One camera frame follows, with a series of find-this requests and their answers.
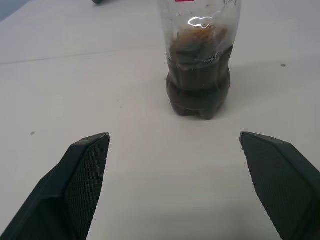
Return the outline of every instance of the textured rubber pad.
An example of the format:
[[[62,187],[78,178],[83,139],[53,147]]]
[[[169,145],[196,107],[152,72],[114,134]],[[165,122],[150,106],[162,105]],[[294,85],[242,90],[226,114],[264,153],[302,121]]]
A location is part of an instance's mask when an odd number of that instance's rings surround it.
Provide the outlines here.
[[[35,187],[0,240],[85,240],[102,190],[110,137],[71,145]]]
[[[290,143],[248,132],[240,141],[255,191],[281,238],[320,239],[320,172]]]

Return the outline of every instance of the white surface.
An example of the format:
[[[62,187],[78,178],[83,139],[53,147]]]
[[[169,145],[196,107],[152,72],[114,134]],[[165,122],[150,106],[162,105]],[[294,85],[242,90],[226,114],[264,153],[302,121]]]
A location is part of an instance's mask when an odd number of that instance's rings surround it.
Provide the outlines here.
[[[155,2],[109,1],[32,0],[0,22],[0,232],[70,144],[110,132],[89,240],[279,240],[239,136],[291,142],[320,169],[320,1],[243,1],[211,121],[171,109]]]

